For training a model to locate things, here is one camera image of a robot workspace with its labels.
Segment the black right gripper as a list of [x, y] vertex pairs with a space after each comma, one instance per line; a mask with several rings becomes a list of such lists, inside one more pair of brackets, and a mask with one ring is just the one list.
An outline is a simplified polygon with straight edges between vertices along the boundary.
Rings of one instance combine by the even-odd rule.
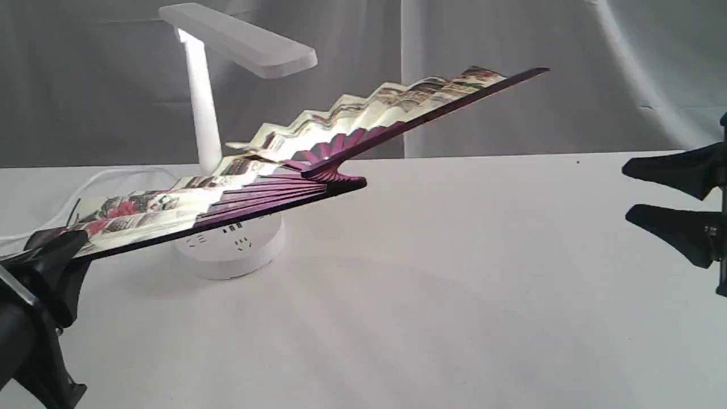
[[631, 158], [621, 173], [682, 191], [700, 201], [712, 189], [720, 188], [720, 212], [637, 204], [625, 219], [665, 241], [694, 266], [707, 269], [718, 262], [716, 293], [726, 297], [726, 114], [719, 124], [724, 130], [722, 142], [674, 155]]

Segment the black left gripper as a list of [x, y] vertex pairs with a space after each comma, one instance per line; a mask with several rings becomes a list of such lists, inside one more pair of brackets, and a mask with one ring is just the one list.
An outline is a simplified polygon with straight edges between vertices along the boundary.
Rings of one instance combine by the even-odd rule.
[[58, 339], [77, 319], [90, 261], [74, 257], [88, 238], [68, 231], [2, 256], [2, 386], [14, 380], [46, 408], [75, 408], [87, 391], [68, 373]]

